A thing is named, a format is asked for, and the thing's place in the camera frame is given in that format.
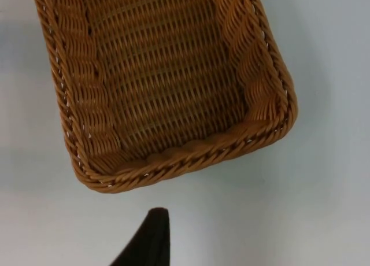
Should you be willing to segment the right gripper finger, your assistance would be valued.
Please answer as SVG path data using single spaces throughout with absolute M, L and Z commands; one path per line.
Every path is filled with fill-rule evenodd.
M 111 265 L 169 266 L 170 221 L 168 210 L 165 208 L 149 210 L 135 235 Z

